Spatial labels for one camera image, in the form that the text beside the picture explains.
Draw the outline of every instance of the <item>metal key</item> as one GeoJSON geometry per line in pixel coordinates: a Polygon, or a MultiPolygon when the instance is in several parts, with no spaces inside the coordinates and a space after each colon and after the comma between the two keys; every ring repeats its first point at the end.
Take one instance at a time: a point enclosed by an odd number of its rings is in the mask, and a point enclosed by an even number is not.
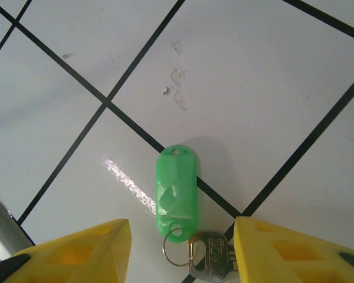
{"type": "Polygon", "coordinates": [[[198,279],[209,282],[222,282],[230,271],[237,271],[234,246],[218,232],[201,232],[189,239],[189,272],[198,279]],[[194,265],[193,244],[202,241],[206,247],[205,257],[194,265]]]}

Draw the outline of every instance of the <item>tiled floor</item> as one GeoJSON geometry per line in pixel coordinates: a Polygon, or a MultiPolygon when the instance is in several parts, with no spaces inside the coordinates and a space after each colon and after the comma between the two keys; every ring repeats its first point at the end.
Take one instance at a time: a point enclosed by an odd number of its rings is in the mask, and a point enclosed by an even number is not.
{"type": "Polygon", "coordinates": [[[354,249],[354,0],[307,3],[1,0],[0,198],[35,243],[129,218],[127,282],[193,282],[155,225],[182,143],[201,230],[244,213],[354,249]]]}

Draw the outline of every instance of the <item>key head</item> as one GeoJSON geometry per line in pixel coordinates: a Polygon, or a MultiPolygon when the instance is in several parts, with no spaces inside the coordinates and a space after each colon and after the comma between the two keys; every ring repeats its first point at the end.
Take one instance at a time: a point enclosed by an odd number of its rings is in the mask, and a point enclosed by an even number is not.
{"type": "Polygon", "coordinates": [[[236,261],[234,248],[225,236],[218,232],[201,232],[189,239],[189,272],[198,279],[208,282],[222,282],[236,261]],[[194,242],[202,241],[205,245],[205,257],[194,265],[194,242]]]}

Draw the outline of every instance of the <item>key ring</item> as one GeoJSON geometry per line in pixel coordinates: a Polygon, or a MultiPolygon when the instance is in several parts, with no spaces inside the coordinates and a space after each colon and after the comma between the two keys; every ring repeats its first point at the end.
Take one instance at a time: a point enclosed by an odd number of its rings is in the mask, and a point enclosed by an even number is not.
{"type": "Polygon", "coordinates": [[[177,227],[171,231],[168,232],[168,234],[166,234],[165,238],[164,238],[164,241],[163,241],[163,254],[166,258],[167,261],[169,261],[171,264],[173,264],[174,266],[178,266],[178,267],[184,267],[184,266],[187,266],[189,264],[189,262],[185,263],[185,264],[176,264],[174,263],[173,261],[171,261],[171,259],[166,255],[166,251],[165,251],[165,243],[166,243],[166,240],[168,239],[169,235],[171,233],[173,233],[174,231],[178,231],[178,230],[182,230],[182,228],[180,227],[177,227]]]}

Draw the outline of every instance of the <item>green key tag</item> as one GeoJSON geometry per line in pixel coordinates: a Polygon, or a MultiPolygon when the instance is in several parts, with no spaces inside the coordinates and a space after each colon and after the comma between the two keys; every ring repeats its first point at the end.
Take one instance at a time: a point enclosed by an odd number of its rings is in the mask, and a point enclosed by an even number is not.
{"type": "Polygon", "coordinates": [[[172,242],[187,241],[198,227],[197,161],[186,146],[170,146],[156,162],[156,223],[164,237],[172,242]]]}

